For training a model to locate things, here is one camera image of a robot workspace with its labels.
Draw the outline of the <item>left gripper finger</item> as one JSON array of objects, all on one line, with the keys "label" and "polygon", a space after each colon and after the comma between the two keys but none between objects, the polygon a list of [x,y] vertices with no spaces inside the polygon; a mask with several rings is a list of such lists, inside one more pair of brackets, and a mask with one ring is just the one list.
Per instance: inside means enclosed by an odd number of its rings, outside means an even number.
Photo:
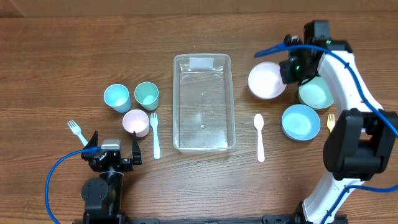
[{"label": "left gripper finger", "polygon": [[88,141],[84,149],[88,149],[91,147],[96,147],[98,145],[98,132],[95,131],[91,137],[91,139]]},{"label": "left gripper finger", "polygon": [[132,134],[132,157],[133,159],[142,159],[135,131]]}]

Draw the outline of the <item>green plastic bowl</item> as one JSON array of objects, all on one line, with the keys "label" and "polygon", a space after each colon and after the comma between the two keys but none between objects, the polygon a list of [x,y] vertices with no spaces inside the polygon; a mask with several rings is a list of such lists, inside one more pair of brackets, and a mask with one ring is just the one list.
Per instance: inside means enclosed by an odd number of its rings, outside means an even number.
[{"label": "green plastic bowl", "polygon": [[308,83],[299,86],[298,100],[314,110],[322,110],[334,103],[331,91],[322,77],[315,77]]}]

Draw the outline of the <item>pink plastic cup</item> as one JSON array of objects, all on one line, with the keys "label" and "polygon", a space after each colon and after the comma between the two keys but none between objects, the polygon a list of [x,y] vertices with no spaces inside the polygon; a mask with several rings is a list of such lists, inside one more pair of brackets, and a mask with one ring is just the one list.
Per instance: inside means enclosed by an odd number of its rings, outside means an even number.
[{"label": "pink plastic cup", "polygon": [[142,110],[131,110],[123,117],[123,128],[138,138],[142,138],[149,133],[149,117]]}]

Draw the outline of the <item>pink plastic bowl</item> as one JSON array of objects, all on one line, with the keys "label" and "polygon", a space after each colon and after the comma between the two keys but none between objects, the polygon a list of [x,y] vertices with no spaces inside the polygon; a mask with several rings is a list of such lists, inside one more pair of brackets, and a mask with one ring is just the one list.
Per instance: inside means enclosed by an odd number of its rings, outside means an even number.
[{"label": "pink plastic bowl", "polygon": [[286,84],[280,74],[280,66],[274,62],[257,64],[249,73],[248,87],[260,99],[273,99],[281,95]]}]

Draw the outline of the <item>blue plastic bowl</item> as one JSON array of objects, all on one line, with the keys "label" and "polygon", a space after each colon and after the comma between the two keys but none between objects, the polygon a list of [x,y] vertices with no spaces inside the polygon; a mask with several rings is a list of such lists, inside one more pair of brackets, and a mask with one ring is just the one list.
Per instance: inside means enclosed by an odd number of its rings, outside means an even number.
[{"label": "blue plastic bowl", "polygon": [[296,141],[309,141],[317,136],[321,128],[320,117],[307,105],[292,105],[282,115],[282,130]]}]

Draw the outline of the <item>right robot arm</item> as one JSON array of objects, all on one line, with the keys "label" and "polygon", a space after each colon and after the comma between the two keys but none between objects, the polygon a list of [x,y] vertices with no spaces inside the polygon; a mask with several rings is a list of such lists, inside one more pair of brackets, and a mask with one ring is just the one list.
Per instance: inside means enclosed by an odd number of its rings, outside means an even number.
[{"label": "right robot arm", "polygon": [[286,35],[280,62],[285,84],[304,85],[322,77],[333,96],[339,117],[323,147],[326,172],[299,208],[297,223],[343,223],[335,214],[354,189],[384,172],[397,139],[397,113],[385,111],[373,98],[356,67],[345,40],[334,40],[328,21],[304,26],[304,39]]}]

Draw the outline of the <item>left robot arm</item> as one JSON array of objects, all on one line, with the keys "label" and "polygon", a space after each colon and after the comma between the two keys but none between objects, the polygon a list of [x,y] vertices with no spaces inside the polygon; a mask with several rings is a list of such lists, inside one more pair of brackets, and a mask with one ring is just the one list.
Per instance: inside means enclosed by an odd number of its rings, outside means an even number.
[{"label": "left robot arm", "polygon": [[83,149],[81,158],[99,173],[98,177],[87,180],[81,189],[85,202],[83,223],[132,223],[121,212],[121,198],[124,174],[132,172],[134,165],[142,164],[136,134],[132,135],[132,156],[129,158],[121,157],[121,140],[108,139],[99,145],[97,132]]}]

